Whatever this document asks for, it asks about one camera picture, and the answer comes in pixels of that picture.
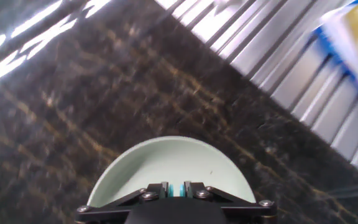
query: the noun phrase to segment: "screw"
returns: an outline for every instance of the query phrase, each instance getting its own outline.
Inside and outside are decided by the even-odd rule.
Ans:
[[[86,212],[89,211],[91,209],[91,207],[87,206],[87,205],[83,205],[80,208],[77,208],[77,212]]]
[[[269,201],[269,200],[261,200],[259,202],[259,205],[263,206],[263,207],[270,207],[274,204],[274,202]]]
[[[197,198],[207,198],[209,197],[210,193],[206,190],[198,190],[196,192],[196,197]]]
[[[152,200],[158,198],[158,194],[155,192],[146,192],[142,195],[142,198],[146,200]]]

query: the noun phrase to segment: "countertop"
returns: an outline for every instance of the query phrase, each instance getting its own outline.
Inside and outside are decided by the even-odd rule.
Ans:
[[[73,223],[105,168],[158,136],[221,150],[280,223],[358,223],[341,192],[358,170],[153,0],[57,3],[0,1],[0,223]]]

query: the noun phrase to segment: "dark marble countertop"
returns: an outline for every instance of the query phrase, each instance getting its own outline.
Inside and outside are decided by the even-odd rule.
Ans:
[[[73,223],[105,168],[157,136],[222,150],[280,223],[358,223],[358,195],[333,194],[358,170],[153,0],[62,1],[15,37],[54,1],[1,2],[0,223]]]

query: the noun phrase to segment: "black mount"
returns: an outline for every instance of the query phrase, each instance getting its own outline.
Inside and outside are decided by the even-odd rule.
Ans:
[[[276,224],[277,205],[250,203],[204,183],[185,182],[185,197],[168,197],[168,182],[149,184],[103,207],[80,207],[77,223]]]

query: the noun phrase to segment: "stainless steel sink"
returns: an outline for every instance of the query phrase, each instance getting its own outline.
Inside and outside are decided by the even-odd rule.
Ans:
[[[343,0],[156,0],[358,168],[358,90],[311,31]]]

